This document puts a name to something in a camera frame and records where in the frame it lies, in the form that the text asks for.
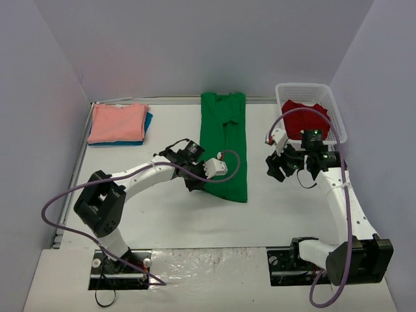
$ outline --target white wall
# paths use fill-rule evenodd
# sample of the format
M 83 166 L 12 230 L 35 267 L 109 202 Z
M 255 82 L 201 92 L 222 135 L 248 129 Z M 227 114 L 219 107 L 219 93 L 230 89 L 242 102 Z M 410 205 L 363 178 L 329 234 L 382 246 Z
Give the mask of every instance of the white wall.
M 328 83 L 373 0 L 35 0 L 90 100 Z
M 376 0 L 331 84 L 357 196 L 393 241 L 387 280 L 399 311 L 416 306 L 415 12 L 414 0 Z
M 0 311 L 21 311 L 53 236 L 40 211 L 68 188 L 88 102 L 32 1 L 2 1 L 0 29 Z

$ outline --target blue folded cloth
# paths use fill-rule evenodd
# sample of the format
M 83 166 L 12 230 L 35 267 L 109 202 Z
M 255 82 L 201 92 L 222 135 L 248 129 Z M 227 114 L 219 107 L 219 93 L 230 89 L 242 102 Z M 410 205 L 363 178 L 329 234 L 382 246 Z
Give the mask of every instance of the blue folded cloth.
M 153 115 L 147 112 L 146 119 L 144 120 L 144 132 L 145 133 L 148 132 L 152 118 L 153 118 Z M 100 143 L 93 143 L 93 144 L 88 143 L 88 145 L 90 146 L 139 146 L 139 145 L 143 145 L 143 141 L 100 142 Z

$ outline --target white basket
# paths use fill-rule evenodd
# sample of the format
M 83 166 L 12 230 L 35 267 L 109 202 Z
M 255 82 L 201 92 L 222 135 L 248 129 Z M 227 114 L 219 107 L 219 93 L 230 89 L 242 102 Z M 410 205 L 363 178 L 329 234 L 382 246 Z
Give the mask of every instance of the white basket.
M 312 107 L 315 104 L 319 104 L 328 110 L 328 116 L 331 119 L 331 123 L 337 130 L 337 134 L 341 143 L 346 142 L 346 132 L 344 128 L 341 114 L 339 114 L 337 102 L 333 97 L 331 88 L 326 84 L 317 83 L 280 83 L 276 86 L 276 99 L 278 101 L 279 116 L 282 115 L 282 106 L 288 99 L 296 103 L 304 104 L 305 106 Z M 284 121 L 278 123 L 278 127 L 285 130 Z M 296 147 L 300 147 L 302 141 L 289 140 L 289 142 Z M 328 133 L 328 137 L 325 139 L 325 145 L 335 145 L 337 143 L 335 135 L 332 130 Z

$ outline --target folded pink shirt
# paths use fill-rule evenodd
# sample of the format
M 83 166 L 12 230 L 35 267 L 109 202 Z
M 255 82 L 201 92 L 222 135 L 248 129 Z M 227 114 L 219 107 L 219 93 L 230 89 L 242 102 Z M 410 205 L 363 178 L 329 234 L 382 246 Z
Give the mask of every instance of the folded pink shirt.
M 123 107 L 96 104 L 88 143 L 142 141 L 149 105 L 134 103 Z

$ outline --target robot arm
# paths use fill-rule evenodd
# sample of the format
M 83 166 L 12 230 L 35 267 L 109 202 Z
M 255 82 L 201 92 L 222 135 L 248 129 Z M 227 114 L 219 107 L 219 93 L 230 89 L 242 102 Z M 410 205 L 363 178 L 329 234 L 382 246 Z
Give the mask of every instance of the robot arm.
M 188 141 L 189 143 L 185 149 L 179 149 L 177 152 L 174 152 L 171 150 L 171 147 L 175 145 L 173 144 L 159 154 L 154 155 L 152 160 L 124 172 L 107 175 L 102 171 L 98 171 L 92 174 L 89 181 L 106 179 L 108 177 L 128 176 L 141 168 L 149 167 L 147 170 L 126 179 L 87 187 L 79 196 L 75 203 L 74 211 L 93 231 L 100 245 L 122 259 L 128 260 L 131 257 L 131 251 L 124 242 L 118 226 L 122 218 L 124 203 L 139 192 L 176 177 L 182 177 L 190 191 L 202 189 L 205 184 L 203 181 L 189 176 L 178 169 L 178 167 L 184 168 L 204 179 L 227 174 L 226 164 L 219 159 L 212 158 L 206 162 L 198 162 L 204 153 L 204 149 L 195 142 Z M 155 166 L 155 163 L 166 164 Z
M 304 131 L 302 151 L 295 150 L 290 144 L 286 146 L 287 139 L 284 130 L 275 129 L 272 138 L 266 140 L 266 143 L 276 146 L 275 152 L 266 160 L 267 174 L 283 182 L 297 170 L 310 172 L 330 206 L 341 243 L 339 246 L 330 246 L 314 237 L 294 238 L 291 244 L 294 267 L 300 267 L 305 262 L 313 263 L 327 272 L 334 285 L 339 285 L 345 267 L 347 237 L 346 202 L 339 154 L 328 151 L 328 147 L 322 143 L 322 132 L 319 130 Z M 354 235 L 347 283 L 378 283 L 384 277 L 393 246 L 389 239 L 380 239 L 367 220 L 350 183 L 348 171 L 346 178 Z

